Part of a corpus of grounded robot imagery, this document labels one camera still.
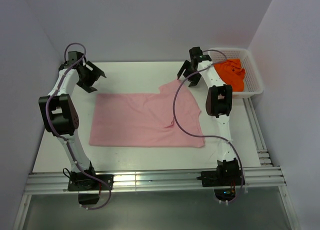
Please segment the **pink t shirt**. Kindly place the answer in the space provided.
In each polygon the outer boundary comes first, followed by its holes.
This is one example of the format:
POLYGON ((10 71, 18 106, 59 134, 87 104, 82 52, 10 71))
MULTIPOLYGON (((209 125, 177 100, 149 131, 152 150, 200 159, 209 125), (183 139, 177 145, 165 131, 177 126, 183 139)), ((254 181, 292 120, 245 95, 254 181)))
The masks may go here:
POLYGON ((89 144, 96 147, 202 148, 201 109, 191 91, 174 80, 159 93, 100 93, 89 144))

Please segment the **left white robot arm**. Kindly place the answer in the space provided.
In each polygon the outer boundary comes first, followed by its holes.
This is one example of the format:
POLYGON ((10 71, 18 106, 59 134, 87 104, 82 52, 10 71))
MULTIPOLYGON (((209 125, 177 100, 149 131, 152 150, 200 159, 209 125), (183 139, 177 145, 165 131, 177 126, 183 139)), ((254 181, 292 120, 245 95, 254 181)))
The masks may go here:
POLYGON ((58 72, 51 92, 38 100, 42 120, 45 129, 59 140, 67 154, 71 186, 91 190, 98 184, 98 178, 79 139, 80 120, 71 96, 76 86, 87 93, 95 92, 94 83, 106 75, 79 51, 67 52, 58 72))

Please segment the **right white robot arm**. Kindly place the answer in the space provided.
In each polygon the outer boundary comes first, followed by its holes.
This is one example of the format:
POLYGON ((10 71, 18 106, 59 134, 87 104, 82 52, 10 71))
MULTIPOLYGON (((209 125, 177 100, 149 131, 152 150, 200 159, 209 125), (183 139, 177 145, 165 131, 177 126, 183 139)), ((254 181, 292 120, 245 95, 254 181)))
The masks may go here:
POLYGON ((200 139, 211 138, 219 141, 215 180, 222 185, 227 185, 232 181, 243 181, 243 166, 239 154, 232 143, 230 131, 233 88, 220 78, 214 68, 216 63, 213 62, 206 50, 201 50, 199 46, 192 47, 189 50, 189 57, 190 60, 186 60, 177 73, 177 79, 184 77, 184 80, 178 87, 173 99, 172 110, 174 121, 184 133, 191 137, 200 139), (208 89, 205 111, 218 127, 218 135, 190 133, 188 130, 183 129, 177 119, 176 101, 180 89, 186 81, 189 82, 190 87, 195 87, 201 79, 204 80, 208 89))

